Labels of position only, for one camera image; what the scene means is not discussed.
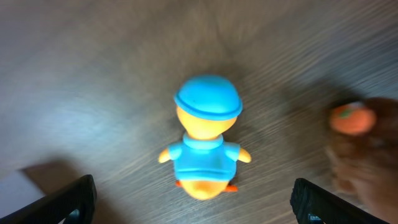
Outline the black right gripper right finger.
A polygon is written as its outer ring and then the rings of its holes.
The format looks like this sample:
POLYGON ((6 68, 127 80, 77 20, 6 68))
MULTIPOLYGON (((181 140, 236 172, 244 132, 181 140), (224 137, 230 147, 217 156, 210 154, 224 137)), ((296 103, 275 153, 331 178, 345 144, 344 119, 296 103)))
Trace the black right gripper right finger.
POLYGON ((298 224, 387 224, 303 178, 295 180, 290 205, 298 224))

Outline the white cardboard box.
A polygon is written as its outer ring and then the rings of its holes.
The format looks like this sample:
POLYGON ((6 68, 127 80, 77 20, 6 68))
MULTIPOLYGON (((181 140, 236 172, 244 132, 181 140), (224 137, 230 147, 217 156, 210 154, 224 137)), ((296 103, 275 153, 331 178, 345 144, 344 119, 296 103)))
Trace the white cardboard box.
POLYGON ((45 196, 43 191, 23 171, 1 177, 1 218, 14 213, 45 196))

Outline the brown plush capybara toy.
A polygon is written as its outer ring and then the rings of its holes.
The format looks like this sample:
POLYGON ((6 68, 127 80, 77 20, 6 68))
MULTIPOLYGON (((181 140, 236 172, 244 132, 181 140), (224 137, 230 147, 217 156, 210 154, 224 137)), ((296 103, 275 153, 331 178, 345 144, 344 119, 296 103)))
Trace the brown plush capybara toy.
POLYGON ((372 215, 397 223, 397 100, 365 98, 330 111, 333 183, 372 215))

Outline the yellow duck toy blue hat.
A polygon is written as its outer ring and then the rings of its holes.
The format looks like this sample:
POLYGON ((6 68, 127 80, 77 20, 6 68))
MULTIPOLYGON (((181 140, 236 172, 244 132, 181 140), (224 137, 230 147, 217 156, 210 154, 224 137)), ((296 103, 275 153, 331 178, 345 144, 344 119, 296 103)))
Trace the yellow duck toy blue hat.
POLYGON ((222 192, 235 192, 231 184, 237 162, 250 163, 250 153, 224 140, 243 110, 235 86, 219 75, 198 75, 174 95, 178 120, 185 129, 181 141, 169 144, 158 157, 172 161, 176 185, 194 199, 209 200, 222 192))

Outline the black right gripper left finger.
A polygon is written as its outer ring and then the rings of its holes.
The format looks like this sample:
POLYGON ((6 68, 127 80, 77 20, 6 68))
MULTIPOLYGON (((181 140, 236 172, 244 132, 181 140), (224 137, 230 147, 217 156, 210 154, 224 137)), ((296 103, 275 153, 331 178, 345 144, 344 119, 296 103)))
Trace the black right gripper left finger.
POLYGON ((1 224, 91 224, 96 200, 93 176, 87 174, 1 218, 1 224))

